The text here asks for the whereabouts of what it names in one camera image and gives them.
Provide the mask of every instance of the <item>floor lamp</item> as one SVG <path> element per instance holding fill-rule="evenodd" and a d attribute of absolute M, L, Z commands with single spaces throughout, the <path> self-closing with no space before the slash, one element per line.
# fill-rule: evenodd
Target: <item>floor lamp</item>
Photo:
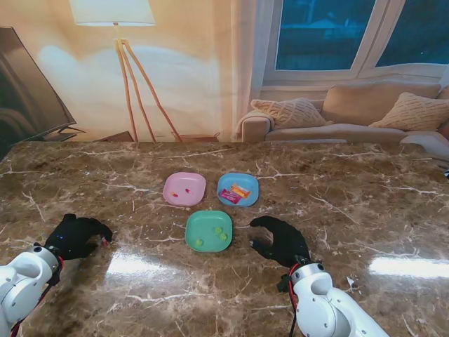
<path fill-rule="evenodd" d="M 138 88 L 138 82 L 135 79 L 133 68 L 131 67 L 128 55 L 125 52 L 128 51 L 129 55 L 137 65 L 139 71 L 142 73 L 143 78 L 148 84 L 150 91 L 156 101 L 157 107 L 161 110 L 162 115 L 165 117 L 168 125 L 170 125 L 175 137 L 182 142 L 179 133 L 176 131 L 173 123 L 168 117 L 167 112 L 161 105 L 156 91 L 147 76 L 142 64 L 134 54 L 133 49 L 130 47 L 128 40 L 123 39 L 120 35 L 119 26 L 153 26 L 156 24 L 154 21 L 151 7 L 148 0 L 70 0 L 70 6 L 72 7 L 72 13 L 77 25 L 83 26 L 114 26 L 119 33 L 119 38 L 115 41 L 115 49 L 120 61 L 120 68 L 123 75 L 123 82 L 125 84 L 126 104 L 128 106 L 129 118 L 131 122 L 131 128 L 133 129 L 134 141 L 138 142 L 138 134 L 135 129 L 135 122 L 133 116 L 133 109 L 131 107 L 130 89 L 128 83 L 128 75 L 126 69 L 128 69 L 135 95 L 137 96 L 139 108 L 142 112 L 145 124 L 147 125 L 150 136 L 153 142 L 156 142 L 152 127 L 149 123 L 147 113 L 142 104 L 142 98 Z"/>

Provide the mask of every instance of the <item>wooden lamp leg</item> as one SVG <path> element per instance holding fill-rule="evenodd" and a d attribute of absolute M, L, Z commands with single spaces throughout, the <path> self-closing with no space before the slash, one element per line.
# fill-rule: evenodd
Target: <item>wooden lamp leg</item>
<path fill-rule="evenodd" d="M 172 123 L 171 120 L 170 120 L 170 117 L 168 117 L 166 111 L 165 111 L 164 108 L 162 107 L 161 102 L 159 101 L 159 99 L 158 99 L 158 97 L 157 97 L 156 91 L 154 90 L 154 87 L 153 87 L 151 81 L 149 80 L 149 77 L 147 76 L 147 73 L 146 73 L 145 70 L 143 69 L 143 66 L 140 64 L 138 58 L 135 56 L 133 50 L 131 49 L 131 47 L 130 47 L 130 45 L 129 45 L 129 42 L 128 42 L 127 40 L 125 40 L 125 39 L 123 39 L 122 42 L 123 42 L 123 44 L 125 45 L 126 50 L 129 52 L 129 55 L 131 55 L 131 57 L 133 58 L 135 64 L 138 66 L 138 68 L 139 68 L 140 72 L 142 73 L 142 76 L 144 77 L 145 81 L 147 82 L 148 87 L 149 87 L 149 89 L 151 90 L 152 95 L 153 95 L 153 97 L 154 97 L 154 100 L 156 101 L 156 104 L 157 104 L 158 108 L 161 110 L 163 116 L 166 118 L 166 120 L 167 120 L 167 122 L 168 122 L 168 125 L 170 125 L 171 129 L 173 130 L 173 133 L 176 135 L 176 138 L 177 138 L 180 142 L 182 142 L 182 139 L 181 139 L 179 133 L 176 131 L 176 129 L 175 129 L 173 123 Z"/>
<path fill-rule="evenodd" d="M 125 53 L 125 51 L 123 49 L 123 44 L 122 44 L 123 41 L 124 40 L 119 40 L 119 42 L 118 42 L 119 43 L 120 53 L 122 54 L 123 59 L 124 59 L 124 61 L 126 63 L 126 66 L 128 67 L 129 75 L 130 75 L 131 79 L 133 80 L 134 91 L 135 91 L 135 95 L 136 95 L 136 97 L 138 99 L 140 111 L 142 112 L 143 118 L 144 118 L 145 123 L 147 125 L 149 134 L 152 137 L 153 143 L 155 143 L 156 142 L 156 138 L 154 137 L 153 130 L 152 130 L 151 126 L 149 125 L 149 120 L 148 120 L 148 117 L 147 117 L 147 113 L 145 112 L 145 109 L 144 109 L 143 104 L 142 104 L 142 98 L 140 97 L 138 82 L 135 79 L 133 68 L 131 67 L 131 64 L 129 63 L 128 56 L 126 55 L 126 53 Z"/>
<path fill-rule="evenodd" d="M 130 100 L 130 97 L 129 97 L 128 77 L 126 76 L 126 69 L 125 69 L 125 65 L 123 63 L 123 57 L 121 55 L 121 51 L 120 51 L 120 48 L 119 48 L 119 43 L 120 42 L 118 40 L 115 41 L 115 49 L 116 49 L 116 52 L 117 52 L 117 56 L 119 57 L 121 74 L 123 75 L 123 82 L 125 84 L 126 104 L 128 106 L 128 112 L 129 112 L 129 119 L 130 119 L 130 122 L 131 122 L 131 127 L 133 129 L 134 141 L 138 142 L 139 141 L 138 133 L 135 130 L 133 109 L 131 108 L 131 100 Z"/>

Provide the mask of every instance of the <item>candy wrapper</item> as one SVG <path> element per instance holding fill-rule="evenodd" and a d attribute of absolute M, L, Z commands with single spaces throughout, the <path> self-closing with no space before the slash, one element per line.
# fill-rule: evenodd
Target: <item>candy wrapper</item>
<path fill-rule="evenodd" d="M 248 196 L 251 194 L 250 191 L 244 189 L 241 186 L 238 186 L 237 184 L 233 184 L 231 186 L 231 190 L 232 190 L 232 192 L 237 193 L 239 196 L 241 196 L 244 199 L 248 198 Z"/>
<path fill-rule="evenodd" d="M 223 191 L 221 191 L 220 196 L 223 199 L 229 200 L 234 205 L 237 204 L 241 199 L 240 195 L 238 195 L 237 193 L 228 191 L 226 189 L 223 189 Z"/>

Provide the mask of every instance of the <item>window frame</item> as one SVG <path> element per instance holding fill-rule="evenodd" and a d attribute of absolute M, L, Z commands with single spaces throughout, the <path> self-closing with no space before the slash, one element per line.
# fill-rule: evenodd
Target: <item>window frame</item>
<path fill-rule="evenodd" d="M 350 79 L 367 79 L 391 75 L 411 75 L 440 79 L 448 68 L 447 65 L 431 63 L 409 63 L 376 67 L 393 34 L 406 0 L 376 0 L 365 34 L 361 40 L 356 56 L 349 70 L 276 70 L 276 61 L 281 31 L 281 15 L 283 0 L 273 0 L 271 13 L 262 13 L 267 22 L 271 22 L 268 39 L 267 60 L 264 71 L 264 82 L 294 81 L 335 81 Z"/>

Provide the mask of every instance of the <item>green plate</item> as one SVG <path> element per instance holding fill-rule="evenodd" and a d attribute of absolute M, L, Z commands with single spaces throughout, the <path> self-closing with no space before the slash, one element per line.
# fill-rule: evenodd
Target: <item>green plate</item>
<path fill-rule="evenodd" d="M 221 211 L 198 211 L 187 220 L 185 241 L 194 251 L 216 253 L 232 240 L 232 220 Z"/>

